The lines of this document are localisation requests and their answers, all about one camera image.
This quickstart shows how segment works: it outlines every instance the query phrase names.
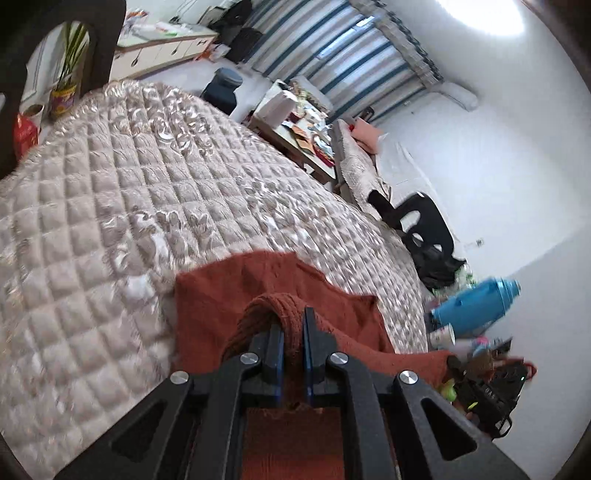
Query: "metal screw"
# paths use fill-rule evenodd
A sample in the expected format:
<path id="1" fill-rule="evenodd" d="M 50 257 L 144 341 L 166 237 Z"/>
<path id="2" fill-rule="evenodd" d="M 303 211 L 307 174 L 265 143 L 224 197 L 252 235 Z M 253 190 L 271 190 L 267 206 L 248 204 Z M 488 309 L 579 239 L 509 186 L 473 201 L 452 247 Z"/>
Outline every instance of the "metal screw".
<path id="1" fill-rule="evenodd" d="M 170 375 L 170 381 L 175 385 L 182 385 L 189 381 L 189 374 L 179 370 Z"/>
<path id="2" fill-rule="evenodd" d="M 335 365 L 344 365 L 349 361 L 349 355 L 343 352 L 335 352 L 330 356 L 330 361 Z"/>
<path id="3" fill-rule="evenodd" d="M 407 385 L 413 385 L 418 381 L 418 375 L 411 370 L 400 372 L 398 374 L 398 378 L 402 381 L 402 383 L 406 383 Z"/>
<path id="4" fill-rule="evenodd" d="M 256 353 L 246 352 L 240 356 L 240 361 L 245 365 L 254 365 L 258 362 L 258 355 Z"/>

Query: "curtain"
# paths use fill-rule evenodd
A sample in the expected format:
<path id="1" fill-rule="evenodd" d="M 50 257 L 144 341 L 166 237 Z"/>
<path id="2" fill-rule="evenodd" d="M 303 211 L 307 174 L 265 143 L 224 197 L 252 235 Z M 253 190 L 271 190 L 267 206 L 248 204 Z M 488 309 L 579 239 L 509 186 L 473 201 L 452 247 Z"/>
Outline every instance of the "curtain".
<path id="1" fill-rule="evenodd" d="M 329 121 L 368 106 L 372 122 L 383 119 L 440 76 L 388 12 L 363 3 L 358 9 L 355 0 L 259 1 L 246 26 L 263 35 L 245 63 L 272 80 L 304 75 L 333 103 Z"/>

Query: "floor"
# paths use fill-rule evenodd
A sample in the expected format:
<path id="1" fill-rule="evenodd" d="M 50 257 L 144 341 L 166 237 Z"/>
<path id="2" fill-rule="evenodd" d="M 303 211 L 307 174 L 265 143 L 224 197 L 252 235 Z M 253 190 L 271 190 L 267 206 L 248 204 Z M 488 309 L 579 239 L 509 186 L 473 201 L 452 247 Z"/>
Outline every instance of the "floor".
<path id="1" fill-rule="evenodd" d="M 235 91 L 237 106 L 230 115 L 232 120 L 242 120 L 254 110 L 271 87 L 271 81 L 257 72 L 239 69 L 235 63 L 226 59 L 216 62 L 209 60 L 185 61 L 179 65 L 168 67 L 159 72 L 142 77 L 142 81 L 163 82 L 167 85 L 182 88 L 187 92 L 201 95 L 203 89 L 213 79 L 215 71 L 227 67 L 237 71 L 243 78 L 243 84 Z"/>

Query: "beige quilted blanket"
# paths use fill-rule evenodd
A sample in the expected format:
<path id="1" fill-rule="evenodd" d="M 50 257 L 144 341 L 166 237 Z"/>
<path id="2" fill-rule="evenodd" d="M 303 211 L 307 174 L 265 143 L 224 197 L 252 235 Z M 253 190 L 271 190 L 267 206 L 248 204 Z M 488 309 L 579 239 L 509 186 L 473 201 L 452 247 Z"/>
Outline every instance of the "beige quilted blanket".
<path id="1" fill-rule="evenodd" d="M 396 350 L 426 349 L 398 237 L 178 89 L 88 94 L 0 182 L 0 429 L 35 480 L 168 375 L 176 272 L 252 249 L 376 294 Z"/>

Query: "rust orange cloth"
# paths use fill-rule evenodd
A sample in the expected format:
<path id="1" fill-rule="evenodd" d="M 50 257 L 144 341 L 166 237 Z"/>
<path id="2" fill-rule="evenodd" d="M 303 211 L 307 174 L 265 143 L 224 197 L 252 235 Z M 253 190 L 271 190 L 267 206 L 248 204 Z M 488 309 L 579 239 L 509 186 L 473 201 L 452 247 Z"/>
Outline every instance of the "rust orange cloth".
<path id="1" fill-rule="evenodd" d="M 411 369 L 437 386 L 448 352 L 398 355 L 388 339 L 377 298 L 346 294 L 294 253 L 257 251 L 235 255 L 179 274 L 175 289 L 178 367 L 205 373 L 223 358 L 246 351 L 250 338 L 272 322 L 285 333 L 286 377 L 300 377 L 301 318 L 314 308 L 318 328 L 340 351 L 373 371 L 396 375 Z M 292 393 L 286 393 L 294 400 Z M 248 413 L 242 480 L 343 478 L 340 416 L 336 409 Z"/>

